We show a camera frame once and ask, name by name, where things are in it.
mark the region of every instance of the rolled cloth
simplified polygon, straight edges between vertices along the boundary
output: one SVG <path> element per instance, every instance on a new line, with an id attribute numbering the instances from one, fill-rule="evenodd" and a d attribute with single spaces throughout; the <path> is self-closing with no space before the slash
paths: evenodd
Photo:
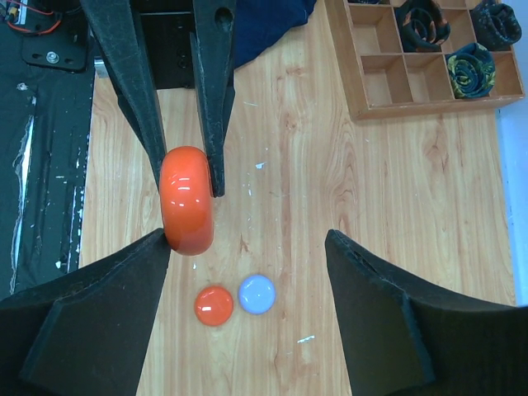
<path id="1" fill-rule="evenodd" d="M 483 0 L 470 14 L 477 41 L 490 51 L 507 50 L 521 39 L 521 25 L 506 4 Z"/>
<path id="2" fill-rule="evenodd" d="M 395 13 L 405 52 L 441 52 L 451 28 L 436 0 L 407 0 Z"/>
<path id="3" fill-rule="evenodd" d="M 457 99 L 485 97 L 495 86 L 495 62 L 481 44 L 466 45 L 447 55 L 446 61 Z"/>

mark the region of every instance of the metal screw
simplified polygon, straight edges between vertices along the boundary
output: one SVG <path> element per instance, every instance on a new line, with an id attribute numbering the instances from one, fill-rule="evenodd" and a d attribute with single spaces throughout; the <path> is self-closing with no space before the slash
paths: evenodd
<path id="1" fill-rule="evenodd" d="M 59 62 L 59 56 L 53 52 L 53 51 L 50 51 L 47 55 L 46 55 L 46 60 L 48 62 L 50 62 L 51 64 L 56 64 L 57 62 Z"/>

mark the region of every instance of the red wire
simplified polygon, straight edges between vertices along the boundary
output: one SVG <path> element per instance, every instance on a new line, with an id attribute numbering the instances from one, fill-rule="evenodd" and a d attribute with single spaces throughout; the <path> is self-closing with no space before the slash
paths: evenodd
<path id="1" fill-rule="evenodd" d="M 32 11 L 34 11 L 34 12 L 38 12 L 39 14 L 42 14 L 42 15 L 53 15 L 53 14 L 54 14 L 53 11 L 51 11 L 51 12 L 44 12 L 44 11 L 38 10 L 38 9 L 36 9 L 36 8 L 30 7 L 30 6 L 28 6 L 27 4 L 24 4 L 23 2 L 16 2 L 16 1 L 14 1 L 14 0 L 11 0 L 10 3 L 17 4 L 17 5 L 21 6 L 21 7 L 25 7 L 25 8 L 27 8 L 28 10 L 32 10 Z"/>
<path id="2" fill-rule="evenodd" d="M 23 27 L 15 26 L 11 22 L 8 22 L 7 24 L 15 31 L 23 31 L 24 33 L 35 33 L 36 35 L 47 35 L 57 29 L 57 27 L 60 25 L 60 20 L 56 21 L 55 24 L 46 31 L 30 31 L 29 29 L 24 29 Z"/>

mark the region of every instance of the wooden tray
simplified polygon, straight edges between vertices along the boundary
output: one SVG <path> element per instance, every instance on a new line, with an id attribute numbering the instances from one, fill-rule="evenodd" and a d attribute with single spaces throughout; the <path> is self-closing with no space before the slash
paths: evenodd
<path id="1" fill-rule="evenodd" d="M 486 97 L 455 99 L 446 54 L 476 42 L 469 10 L 478 1 L 437 0 L 450 23 L 440 53 L 404 53 L 394 9 L 404 0 L 349 4 L 326 0 L 348 109 L 353 119 L 417 116 L 503 107 L 525 96 L 513 48 L 492 52 L 495 87 Z"/>

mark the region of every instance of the orange object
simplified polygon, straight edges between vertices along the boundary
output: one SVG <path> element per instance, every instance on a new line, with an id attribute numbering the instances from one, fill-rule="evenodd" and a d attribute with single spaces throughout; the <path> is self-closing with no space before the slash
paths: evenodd
<path id="1" fill-rule="evenodd" d="M 171 248 L 195 256 L 213 242 L 213 194 L 209 164 L 196 147 L 178 147 L 163 159 L 159 181 L 163 228 Z"/>
<path id="2" fill-rule="evenodd" d="M 219 326 L 233 313 L 233 297 L 221 286 L 209 286 L 196 297 L 196 317 L 207 326 Z"/>

